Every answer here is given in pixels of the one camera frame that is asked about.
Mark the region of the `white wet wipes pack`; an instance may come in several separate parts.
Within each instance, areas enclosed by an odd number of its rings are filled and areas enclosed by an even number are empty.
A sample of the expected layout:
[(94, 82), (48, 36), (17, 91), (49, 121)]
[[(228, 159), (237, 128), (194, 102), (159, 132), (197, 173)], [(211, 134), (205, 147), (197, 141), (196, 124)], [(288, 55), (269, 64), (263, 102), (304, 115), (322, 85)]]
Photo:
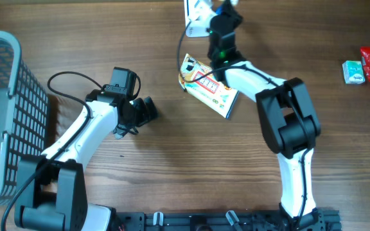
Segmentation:
[[(211, 70), (212, 68), (208, 65), (199, 62), (189, 54), (186, 54), (181, 65), (181, 73), (186, 80), (195, 80)], [(216, 81), (213, 74), (192, 83), (185, 82), (179, 74), (179, 85), (183, 91), (191, 94), (224, 118), (230, 118), (239, 92)]]

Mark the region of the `teal tissue pack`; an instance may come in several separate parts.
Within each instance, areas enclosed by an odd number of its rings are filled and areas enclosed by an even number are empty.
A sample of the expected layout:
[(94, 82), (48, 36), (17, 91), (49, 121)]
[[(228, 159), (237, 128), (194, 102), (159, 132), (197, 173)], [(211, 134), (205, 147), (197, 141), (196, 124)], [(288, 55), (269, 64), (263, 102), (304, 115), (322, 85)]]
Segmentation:
[(365, 82), (361, 61), (347, 60), (342, 64), (342, 69), (346, 84), (359, 85)]

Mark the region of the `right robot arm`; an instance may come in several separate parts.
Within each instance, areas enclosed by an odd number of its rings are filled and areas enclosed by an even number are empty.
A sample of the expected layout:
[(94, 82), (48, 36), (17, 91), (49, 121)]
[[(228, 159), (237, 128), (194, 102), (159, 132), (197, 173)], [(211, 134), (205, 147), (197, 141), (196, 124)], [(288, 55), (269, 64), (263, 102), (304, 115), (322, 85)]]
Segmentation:
[(218, 81), (256, 103), (263, 138), (279, 161), (281, 228), (306, 230), (316, 223), (310, 168), (321, 125), (301, 79), (273, 77), (237, 50), (235, 29), (242, 20), (230, 1), (220, 5), (207, 29), (207, 56)]

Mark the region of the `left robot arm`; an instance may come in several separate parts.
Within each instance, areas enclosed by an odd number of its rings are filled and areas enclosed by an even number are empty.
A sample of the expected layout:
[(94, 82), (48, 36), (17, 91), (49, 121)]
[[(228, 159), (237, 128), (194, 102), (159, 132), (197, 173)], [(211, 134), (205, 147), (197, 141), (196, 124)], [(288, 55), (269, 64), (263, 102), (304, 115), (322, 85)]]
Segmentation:
[(116, 67), (111, 81), (86, 95), (83, 109), (68, 130), (39, 156), (18, 163), (19, 187), (1, 220), (5, 230), (10, 210), (19, 228), (30, 230), (125, 230), (115, 208), (87, 201), (84, 171), (109, 133), (121, 139), (157, 117), (151, 98), (139, 98), (140, 77)]

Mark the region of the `white barcode scanner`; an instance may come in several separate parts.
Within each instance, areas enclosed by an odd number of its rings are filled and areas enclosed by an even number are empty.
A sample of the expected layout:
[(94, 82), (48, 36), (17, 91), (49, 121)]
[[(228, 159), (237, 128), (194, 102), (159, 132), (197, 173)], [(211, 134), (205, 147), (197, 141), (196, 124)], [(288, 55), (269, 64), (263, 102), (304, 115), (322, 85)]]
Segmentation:
[(186, 35), (189, 38), (207, 37), (207, 28), (215, 12), (212, 0), (184, 0)]

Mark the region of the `grey plastic shopping basket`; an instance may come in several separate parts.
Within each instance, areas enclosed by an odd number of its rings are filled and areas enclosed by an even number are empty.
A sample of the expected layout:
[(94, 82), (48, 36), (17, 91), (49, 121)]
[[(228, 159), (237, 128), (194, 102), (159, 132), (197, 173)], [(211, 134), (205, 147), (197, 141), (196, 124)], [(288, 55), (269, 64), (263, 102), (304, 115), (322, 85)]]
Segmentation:
[(0, 205), (17, 187), (17, 165), (46, 146), (49, 98), (22, 59), (19, 41), (0, 31)]

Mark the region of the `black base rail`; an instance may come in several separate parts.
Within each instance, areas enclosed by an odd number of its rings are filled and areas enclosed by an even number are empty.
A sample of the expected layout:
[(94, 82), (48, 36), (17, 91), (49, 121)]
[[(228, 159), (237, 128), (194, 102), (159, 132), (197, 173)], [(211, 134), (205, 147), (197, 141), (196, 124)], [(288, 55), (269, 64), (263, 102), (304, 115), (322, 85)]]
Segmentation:
[(337, 210), (314, 209), (299, 218), (289, 218), (280, 210), (223, 213), (118, 212), (111, 226), (117, 231), (342, 231)]

